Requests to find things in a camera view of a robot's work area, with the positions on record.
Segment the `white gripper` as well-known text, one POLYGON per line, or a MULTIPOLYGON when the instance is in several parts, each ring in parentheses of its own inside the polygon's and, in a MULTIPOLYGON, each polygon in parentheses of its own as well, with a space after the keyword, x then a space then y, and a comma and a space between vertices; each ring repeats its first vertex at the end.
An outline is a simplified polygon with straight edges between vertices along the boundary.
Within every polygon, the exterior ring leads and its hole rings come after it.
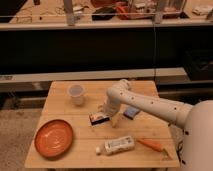
POLYGON ((98 112, 104 112, 111 117, 111 125, 113 128, 117 126, 121 118, 121 114, 118 113, 121 107, 121 102, 116 99, 107 98, 104 105, 98 106, 98 112))

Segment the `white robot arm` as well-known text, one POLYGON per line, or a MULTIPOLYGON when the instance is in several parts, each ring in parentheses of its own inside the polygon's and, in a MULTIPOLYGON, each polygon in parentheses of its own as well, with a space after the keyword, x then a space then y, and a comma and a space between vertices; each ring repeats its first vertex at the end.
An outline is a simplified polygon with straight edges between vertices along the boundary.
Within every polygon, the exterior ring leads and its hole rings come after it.
POLYGON ((180 171, 213 171, 213 100, 195 105, 131 91, 122 79, 106 90, 104 112, 113 117, 122 104, 147 112, 184 131, 180 171))

